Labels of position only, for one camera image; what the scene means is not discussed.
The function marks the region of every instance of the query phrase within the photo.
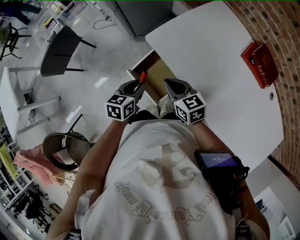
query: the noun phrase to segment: pink cloth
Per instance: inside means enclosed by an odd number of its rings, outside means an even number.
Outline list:
[[[57,154],[53,156],[62,162],[61,158]],[[63,171],[49,162],[43,152],[42,145],[38,145],[31,150],[17,151],[14,163],[26,170],[29,170],[32,174],[38,177],[46,187],[53,183],[62,185],[64,182],[63,179],[52,177],[54,174],[58,174]]]

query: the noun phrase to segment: gray floor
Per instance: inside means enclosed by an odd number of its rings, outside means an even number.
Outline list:
[[[33,17],[29,29],[22,30],[23,33],[32,34],[38,20],[37,16]],[[144,39],[131,39],[119,26],[111,26],[102,30],[93,29],[93,23],[103,17],[89,6],[83,10],[80,18],[72,29],[84,40],[95,44],[97,49],[80,43],[68,67],[82,68],[84,72],[65,72],[64,75],[52,77],[41,77],[37,75],[36,71],[18,73],[21,87],[33,88],[35,101],[61,96],[60,102],[37,111],[36,120],[43,116],[52,116],[49,122],[17,136],[21,149],[31,149],[41,144],[49,133],[67,132],[81,113],[83,119],[78,122],[75,130],[82,133],[91,142],[98,139],[111,122],[105,116],[104,102],[122,83],[131,80],[126,70],[134,66],[151,50]],[[98,22],[96,27],[100,28],[109,24],[111,23]],[[23,25],[18,20],[14,20],[13,26],[22,27]],[[3,67],[3,64],[9,67],[39,66],[45,48],[40,49],[34,37],[25,38],[18,44],[23,46],[16,52],[17,55],[22,56],[22,59],[8,57],[0,62],[0,66]],[[107,77],[107,80],[98,87],[96,83],[101,77]],[[150,103],[145,98],[144,96],[142,99],[144,106]],[[67,117],[79,106],[81,106],[80,111],[70,122],[67,122]],[[42,187],[42,189],[49,194],[50,202],[56,202],[61,207],[68,197],[67,191],[70,191],[69,187],[58,185]]]

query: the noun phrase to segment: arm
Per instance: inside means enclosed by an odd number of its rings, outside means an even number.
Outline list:
[[[228,151],[233,154],[232,151],[213,133],[213,131],[209,129],[208,126],[206,126],[204,122],[201,121],[193,124],[191,128],[200,150]],[[243,181],[240,183],[240,186],[247,186],[247,184],[245,181]],[[242,217],[244,218],[247,214],[247,219],[258,224],[266,233],[267,237],[270,238],[268,222],[256,207],[248,188],[246,191],[238,195],[238,200],[243,202],[241,207]]]
[[[80,164],[75,182],[67,202],[55,221],[51,224],[47,239],[54,240],[61,234],[74,230],[74,214],[79,197],[90,189],[95,189],[90,204],[103,192],[108,168],[116,155],[127,122],[113,120]]]

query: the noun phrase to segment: white t-shirt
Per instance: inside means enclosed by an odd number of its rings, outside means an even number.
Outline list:
[[[128,125],[104,191],[84,217],[82,239],[233,240],[234,217],[203,178],[196,148],[180,121]]]

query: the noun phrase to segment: brick wall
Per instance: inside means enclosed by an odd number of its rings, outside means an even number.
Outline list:
[[[186,1],[195,8],[203,2]],[[276,63],[284,140],[272,156],[300,189],[300,5],[296,1],[227,1],[252,38],[264,42]]]

